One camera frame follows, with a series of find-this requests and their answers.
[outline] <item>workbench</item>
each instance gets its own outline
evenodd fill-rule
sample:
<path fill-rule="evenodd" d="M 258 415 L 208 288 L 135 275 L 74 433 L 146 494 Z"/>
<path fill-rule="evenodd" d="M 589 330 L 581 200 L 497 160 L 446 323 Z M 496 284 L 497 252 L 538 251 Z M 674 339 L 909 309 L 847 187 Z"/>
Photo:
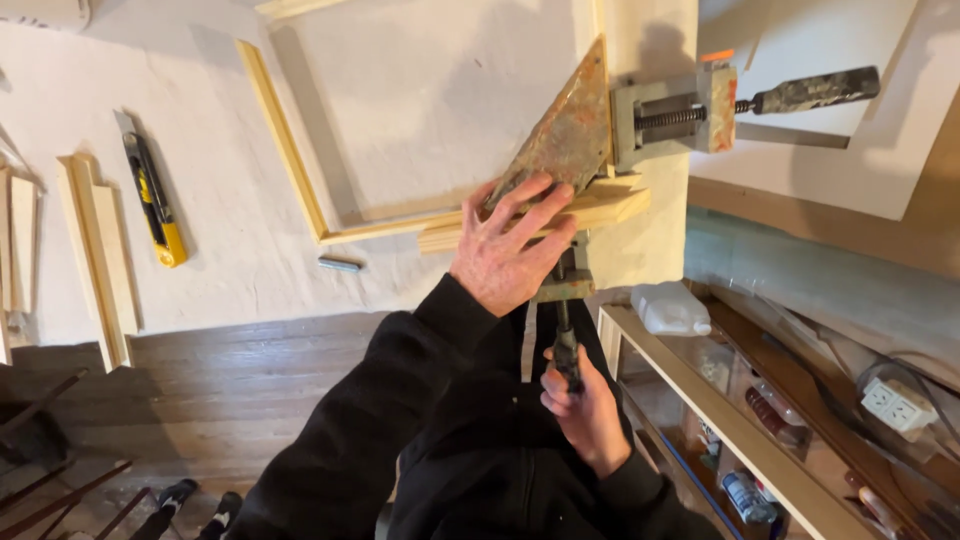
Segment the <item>workbench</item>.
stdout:
<path fill-rule="evenodd" d="M 601 21 L 584 0 L 351 0 L 272 26 L 254 3 L 107 0 L 80 35 L 0 25 L 0 128 L 44 190 L 37 344 L 94 339 L 55 180 L 55 157 L 77 151 L 120 189 L 141 334 L 412 308 L 448 268 L 452 255 L 421 256 L 414 234 L 313 243 L 237 37 L 265 51 L 283 107 L 299 111 L 334 231 L 457 206 L 506 166 L 598 30 L 614 84 L 694 68 L 694 0 L 606 0 Z M 156 142 L 190 255 L 176 269 L 156 260 L 113 110 Z M 598 286 L 681 276 L 687 167 L 680 156 L 638 169 L 652 206 L 593 232 L 594 249 L 615 254 L 591 261 Z M 323 269 L 324 253 L 367 267 Z"/>

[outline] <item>hand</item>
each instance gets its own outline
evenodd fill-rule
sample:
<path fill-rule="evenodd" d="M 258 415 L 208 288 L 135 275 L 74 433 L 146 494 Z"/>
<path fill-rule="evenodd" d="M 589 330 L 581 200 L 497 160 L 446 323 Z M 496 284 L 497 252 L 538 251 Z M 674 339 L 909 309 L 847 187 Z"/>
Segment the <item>hand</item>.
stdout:
<path fill-rule="evenodd" d="M 553 359 L 553 349 L 543 355 Z M 577 351 L 583 394 L 566 392 L 566 379 L 551 365 L 540 377 L 545 391 L 540 402 L 557 417 L 566 440 L 599 479 L 605 479 L 630 457 L 631 447 L 620 427 L 616 400 L 607 380 L 597 371 L 581 345 Z"/>
<path fill-rule="evenodd" d="M 537 173 L 504 195 L 487 221 L 477 210 L 493 193 L 496 181 L 484 184 L 463 204 L 463 235 L 450 276 L 487 311 L 502 317 L 537 294 L 543 278 L 570 247 L 577 233 L 576 218 L 567 217 L 535 246 L 527 242 L 573 199 L 573 187 L 560 184 L 535 204 L 509 231 L 504 228 L 531 198 L 552 183 L 550 175 Z"/>

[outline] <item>yellow utility knife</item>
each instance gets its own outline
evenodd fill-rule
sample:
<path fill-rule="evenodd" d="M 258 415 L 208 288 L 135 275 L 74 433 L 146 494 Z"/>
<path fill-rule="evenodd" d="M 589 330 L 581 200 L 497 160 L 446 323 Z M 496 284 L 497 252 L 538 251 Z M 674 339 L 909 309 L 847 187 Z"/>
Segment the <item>yellow utility knife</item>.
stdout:
<path fill-rule="evenodd" d="M 133 119 L 119 110 L 113 112 L 123 135 L 123 147 L 133 172 L 133 181 L 140 196 L 140 205 L 147 217 L 150 234 L 154 237 L 156 258 L 160 264 L 173 268 L 186 261 L 186 252 L 180 242 L 180 232 L 174 214 L 160 186 L 154 160 L 150 157 L 147 140 L 136 132 Z"/>

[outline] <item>black shoe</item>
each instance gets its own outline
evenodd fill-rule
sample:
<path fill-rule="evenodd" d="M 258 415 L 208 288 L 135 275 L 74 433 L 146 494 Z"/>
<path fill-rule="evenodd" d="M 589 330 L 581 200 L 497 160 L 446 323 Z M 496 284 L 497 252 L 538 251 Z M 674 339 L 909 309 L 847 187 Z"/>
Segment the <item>black shoe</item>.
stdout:
<path fill-rule="evenodd" d="M 224 529 L 229 529 L 230 525 L 240 514 L 240 508 L 243 506 L 243 497 L 234 491 L 227 491 L 224 497 L 217 504 L 217 513 L 213 516 L 214 520 L 224 524 Z"/>
<path fill-rule="evenodd" d="M 186 501 L 186 498 L 193 495 L 194 491 L 197 491 L 197 487 L 199 487 L 199 485 L 197 484 L 196 480 L 182 479 L 181 481 L 161 491 L 156 500 L 158 503 L 160 503 L 161 507 L 173 505 L 174 508 L 180 510 L 180 507 L 183 506 L 183 502 Z"/>

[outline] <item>black sweatshirt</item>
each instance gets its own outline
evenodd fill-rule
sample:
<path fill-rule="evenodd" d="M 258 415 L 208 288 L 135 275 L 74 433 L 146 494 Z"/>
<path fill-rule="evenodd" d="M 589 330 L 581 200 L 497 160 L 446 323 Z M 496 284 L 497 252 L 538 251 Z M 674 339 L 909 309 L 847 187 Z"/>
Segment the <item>black sweatshirt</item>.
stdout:
<path fill-rule="evenodd" d="M 721 538 L 637 453 L 598 480 L 538 383 L 469 377 L 498 322 L 449 275 L 414 313 L 388 315 L 264 470 L 228 538 L 372 539 L 401 452 L 392 539 Z"/>

